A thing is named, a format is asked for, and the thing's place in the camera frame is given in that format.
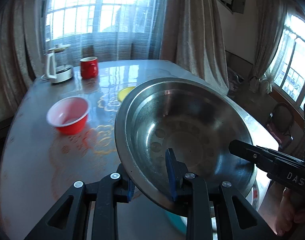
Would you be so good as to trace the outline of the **person's right hand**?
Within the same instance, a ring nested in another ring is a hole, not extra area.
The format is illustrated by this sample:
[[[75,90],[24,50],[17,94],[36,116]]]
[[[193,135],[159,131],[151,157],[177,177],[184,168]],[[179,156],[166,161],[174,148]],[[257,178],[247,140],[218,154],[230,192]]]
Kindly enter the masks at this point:
[[[305,197],[288,188],[284,190],[275,230],[282,239],[305,239]]]

